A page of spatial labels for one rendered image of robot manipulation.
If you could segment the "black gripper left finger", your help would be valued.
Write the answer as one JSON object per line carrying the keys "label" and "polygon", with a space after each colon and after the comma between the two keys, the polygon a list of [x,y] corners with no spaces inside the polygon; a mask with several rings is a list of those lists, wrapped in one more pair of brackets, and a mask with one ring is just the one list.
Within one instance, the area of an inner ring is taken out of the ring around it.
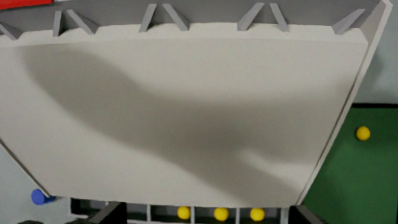
{"label": "black gripper left finger", "polygon": [[[92,218],[92,219],[91,219]],[[26,220],[17,224],[44,224],[39,221]],[[93,212],[85,220],[74,220],[65,224],[127,224],[127,204],[112,201],[105,208]]]}

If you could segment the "blue plug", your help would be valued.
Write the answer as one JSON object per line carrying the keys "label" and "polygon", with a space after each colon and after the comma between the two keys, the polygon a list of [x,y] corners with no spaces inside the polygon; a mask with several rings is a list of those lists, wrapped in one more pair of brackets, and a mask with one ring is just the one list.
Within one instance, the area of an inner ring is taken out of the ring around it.
{"label": "blue plug", "polygon": [[40,206],[51,203],[55,199],[55,196],[47,197],[44,193],[42,193],[42,191],[36,189],[32,192],[31,199],[34,204]]}

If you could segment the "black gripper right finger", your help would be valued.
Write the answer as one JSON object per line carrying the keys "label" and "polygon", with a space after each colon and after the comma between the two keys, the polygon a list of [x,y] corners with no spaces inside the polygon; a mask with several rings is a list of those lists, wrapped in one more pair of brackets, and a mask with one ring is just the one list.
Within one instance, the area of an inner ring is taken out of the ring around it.
{"label": "black gripper right finger", "polygon": [[310,212],[304,205],[293,205],[289,208],[288,224],[328,224],[328,222]]}

